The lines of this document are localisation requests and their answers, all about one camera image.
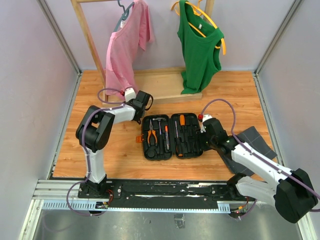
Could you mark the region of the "orange handled pliers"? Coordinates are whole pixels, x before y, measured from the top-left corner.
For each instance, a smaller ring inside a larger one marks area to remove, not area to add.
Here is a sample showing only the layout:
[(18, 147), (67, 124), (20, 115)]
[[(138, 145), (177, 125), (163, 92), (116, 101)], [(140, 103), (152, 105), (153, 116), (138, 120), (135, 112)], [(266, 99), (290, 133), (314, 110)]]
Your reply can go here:
[(156, 131), (154, 130), (152, 120), (149, 121), (149, 130), (147, 134), (147, 144), (150, 147), (151, 145), (157, 146), (158, 145), (158, 139), (156, 135)]

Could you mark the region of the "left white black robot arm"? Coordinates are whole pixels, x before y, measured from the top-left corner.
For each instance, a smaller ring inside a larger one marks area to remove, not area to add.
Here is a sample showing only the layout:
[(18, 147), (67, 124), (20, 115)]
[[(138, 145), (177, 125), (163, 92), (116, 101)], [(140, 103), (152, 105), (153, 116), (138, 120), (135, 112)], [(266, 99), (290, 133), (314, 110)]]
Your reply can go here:
[(150, 109), (148, 102), (154, 97), (144, 91), (135, 92), (127, 88), (125, 101), (117, 102), (117, 106), (100, 108), (92, 105), (88, 108), (75, 136), (82, 146), (86, 161), (86, 175), (82, 188), (89, 188), (91, 194), (101, 198), (107, 193), (107, 174), (104, 169), (104, 151), (114, 124), (134, 121), (141, 123), (141, 118)]

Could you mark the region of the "black orange screwdriver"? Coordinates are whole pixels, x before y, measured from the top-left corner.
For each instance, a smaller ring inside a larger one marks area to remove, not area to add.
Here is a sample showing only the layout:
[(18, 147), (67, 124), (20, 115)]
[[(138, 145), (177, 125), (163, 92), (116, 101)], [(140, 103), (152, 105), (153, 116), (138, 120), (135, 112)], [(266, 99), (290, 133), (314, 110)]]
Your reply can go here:
[(183, 152), (182, 152), (182, 147), (181, 147), (181, 141), (180, 141), (179, 134), (178, 134), (178, 125), (177, 125), (176, 120), (174, 121), (174, 124), (175, 124), (175, 132), (176, 132), (176, 139), (175, 139), (176, 153), (177, 153), (177, 156), (182, 157)]

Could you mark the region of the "steel claw hammer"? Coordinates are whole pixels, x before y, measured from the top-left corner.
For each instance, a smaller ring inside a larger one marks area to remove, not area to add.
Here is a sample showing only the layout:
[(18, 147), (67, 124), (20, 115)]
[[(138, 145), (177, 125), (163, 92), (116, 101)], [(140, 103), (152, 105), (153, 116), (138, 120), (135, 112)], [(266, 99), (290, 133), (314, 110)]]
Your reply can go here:
[(162, 135), (162, 126), (161, 121), (165, 121), (166, 119), (164, 117), (155, 117), (152, 119), (153, 121), (157, 121), (159, 125), (159, 134)]

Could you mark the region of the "grey clothes hanger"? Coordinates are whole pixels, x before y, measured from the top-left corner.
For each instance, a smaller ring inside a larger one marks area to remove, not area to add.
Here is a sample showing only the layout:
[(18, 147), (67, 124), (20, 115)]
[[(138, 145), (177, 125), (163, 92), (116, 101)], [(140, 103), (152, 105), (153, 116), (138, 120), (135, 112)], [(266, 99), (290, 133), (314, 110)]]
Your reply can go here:
[(114, 30), (113, 30), (114, 32), (116, 32), (119, 29), (121, 22), (125, 21), (129, 17), (130, 9), (135, 5), (135, 2), (133, 1), (127, 8), (125, 8), (125, 6), (123, 4), (121, 4), (120, 0), (117, 0), (117, 4), (119, 7), (121, 7), (123, 9), (123, 13), (122, 13), (120, 19), (118, 20)]

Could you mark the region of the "green tank top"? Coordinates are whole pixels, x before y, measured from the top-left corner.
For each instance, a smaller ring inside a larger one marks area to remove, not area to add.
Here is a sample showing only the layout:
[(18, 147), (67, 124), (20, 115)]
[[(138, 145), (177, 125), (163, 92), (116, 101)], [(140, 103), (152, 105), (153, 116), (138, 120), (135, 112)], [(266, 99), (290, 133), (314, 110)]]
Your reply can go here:
[(202, 92), (211, 82), (213, 75), (221, 69), (220, 49), (224, 37), (222, 31), (215, 28), (202, 17), (194, 14), (187, 0), (179, 1), (180, 23), (178, 38), (181, 42), (185, 71), (182, 95)]

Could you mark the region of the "orange clothes hanger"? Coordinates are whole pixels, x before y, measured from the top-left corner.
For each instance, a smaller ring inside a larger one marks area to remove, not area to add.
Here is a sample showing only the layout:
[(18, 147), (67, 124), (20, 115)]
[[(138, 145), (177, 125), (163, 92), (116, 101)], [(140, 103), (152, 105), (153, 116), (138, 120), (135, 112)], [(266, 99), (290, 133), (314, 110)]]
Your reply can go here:
[[(215, 29), (218, 28), (218, 26), (214, 23), (214, 21), (211, 19), (211, 17), (209, 16), (212, 11), (213, 11), (213, 7), (214, 7), (214, 3), (215, 0), (206, 0), (205, 3), (205, 9), (204, 11), (200, 8), (200, 2), (202, 0), (198, 0), (197, 5), (194, 5), (193, 3), (187, 3), (188, 5), (190, 5), (193, 9), (193, 13), (196, 16), (203, 16), (204, 20), (208, 23), (210, 23)], [(176, 1), (170, 8), (171, 11), (175, 11), (175, 13), (180, 16), (180, 12), (176, 9), (176, 5), (179, 3), (180, 1)], [(222, 54), (226, 55), (227, 54), (227, 47), (226, 47), (226, 43), (225, 43), (225, 39), (222, 38), (221, 40), (221, 46), (222, 46)]]

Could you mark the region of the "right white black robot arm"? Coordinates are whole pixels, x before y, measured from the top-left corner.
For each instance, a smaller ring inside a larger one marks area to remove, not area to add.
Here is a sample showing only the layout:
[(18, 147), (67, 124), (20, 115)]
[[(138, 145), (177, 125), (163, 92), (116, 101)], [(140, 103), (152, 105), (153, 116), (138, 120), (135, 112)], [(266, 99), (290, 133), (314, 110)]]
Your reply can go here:
[(264, 202), (275, 207), (290, 223), (297, 223), (305, 214), (315, 211), (318, 197), (304, 170), (291, 170), (275, 163), (244, 140), (228, 135), (220, 121), (209, 114), (203, 116), (200, 136), (206, 151), (215, 150), (222, 159), (243, 165), (263, 179), (258, 181), (236, 173), (227, 181), (230, 199), (244, 196)]

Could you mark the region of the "small orange screwdriver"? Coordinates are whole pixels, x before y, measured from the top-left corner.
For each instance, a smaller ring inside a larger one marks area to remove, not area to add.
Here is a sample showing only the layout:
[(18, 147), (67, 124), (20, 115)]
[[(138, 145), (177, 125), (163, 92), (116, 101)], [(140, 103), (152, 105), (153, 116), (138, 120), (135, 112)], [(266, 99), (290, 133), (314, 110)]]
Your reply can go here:
[(181, 114), (179, 116), (179, 123), (180, 123), (180, 128), (181, 128), (182, 132), (185, 133), (185, 130), (186, 130), (186, 119), (185, 119), (185, 116), (183, 114)]

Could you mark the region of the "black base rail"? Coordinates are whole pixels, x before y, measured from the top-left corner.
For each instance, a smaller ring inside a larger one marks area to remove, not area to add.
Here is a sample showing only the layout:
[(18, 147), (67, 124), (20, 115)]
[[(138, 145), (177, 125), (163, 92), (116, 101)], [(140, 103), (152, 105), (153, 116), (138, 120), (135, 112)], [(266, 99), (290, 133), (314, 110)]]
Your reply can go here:
[(225, 181), (107, 179), (101, 185), (82, 183), (80, 199), (111, 197), (111, 207), (130, 210), (209, 210), (219, 202), (246, 202), (253, 198), (231, 196)]

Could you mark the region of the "pink t-shirt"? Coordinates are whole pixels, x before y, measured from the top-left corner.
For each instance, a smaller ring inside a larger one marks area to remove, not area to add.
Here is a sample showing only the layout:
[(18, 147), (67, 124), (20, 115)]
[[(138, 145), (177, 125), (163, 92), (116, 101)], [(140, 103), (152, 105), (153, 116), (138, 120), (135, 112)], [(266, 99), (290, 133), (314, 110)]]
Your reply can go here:
[(143, 51), (147, 43), (154, 41), (149, 7), (143, 0), (134, 0), (127, 19), (117, 22), (111, 34), (106, 52), (105, 87), (107, 96), (116, 95), (123, 99), (127, 88), (138, 92), (134, 79), (133, 61), (138, 48)]

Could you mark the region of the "wooden clothes rack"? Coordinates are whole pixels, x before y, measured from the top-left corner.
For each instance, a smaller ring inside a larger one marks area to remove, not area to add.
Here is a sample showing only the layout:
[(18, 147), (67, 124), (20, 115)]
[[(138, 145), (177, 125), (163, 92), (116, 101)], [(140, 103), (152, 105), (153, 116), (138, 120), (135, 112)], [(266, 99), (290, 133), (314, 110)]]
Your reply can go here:
[[(71, 4), (81, 26), (85, 40), (91, 52), (93, 61), (97, 68), (98, 75), (103, 84), (106, 83), (106, 74), (99, 58), (89, 25), (83, 12), (82, 3), (88, 3), (87, 0), (72, 0)], [(185, 68), (168, 67), (146, 70), (136, 70), (134, 72), (135, 81), (140, 90), (151, 94), (155, 104), (179, 103), (197, 101), (202, 98), (202, 93), (181, 94), (183, 90), (183, 79), (181, 72)]]

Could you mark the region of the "black plastic tool case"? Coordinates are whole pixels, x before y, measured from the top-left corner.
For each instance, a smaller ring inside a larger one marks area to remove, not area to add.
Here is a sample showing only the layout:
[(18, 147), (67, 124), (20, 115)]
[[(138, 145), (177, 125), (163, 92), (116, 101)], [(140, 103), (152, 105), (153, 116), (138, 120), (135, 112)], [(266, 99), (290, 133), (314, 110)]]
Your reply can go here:
[[(180, 115), (185, 116), (185, 133), (182, 132), (180, 126)], [(159, 132), (159, 124), (153, 118), (163, 117), (161, 121), (162, 135)], [(152, 120), (153, 129), (157, 136), (157, 146), (148, 146), (148, 130), (150, 120)], [(177, 156), (176, 152), (176, 129), (175, 121), (177, 122), (178, 136), (181, 142), (183, 156)], [(170, 148), (166, 148), (165, 125), (168, 125), (168, 136)], [(194, 113), (174, 113), (171, 116), (166, 114), (149, 115), (143, 118), (141, 122), (141, 135), (136, 137), (136, 142), (142, 144), (144, 157), (149, 161), (164, 161), (169, 160), (172, 156), (179, 159), (191, 159), (200, 157), (203, 150), (200, 144), (200, 124)]]

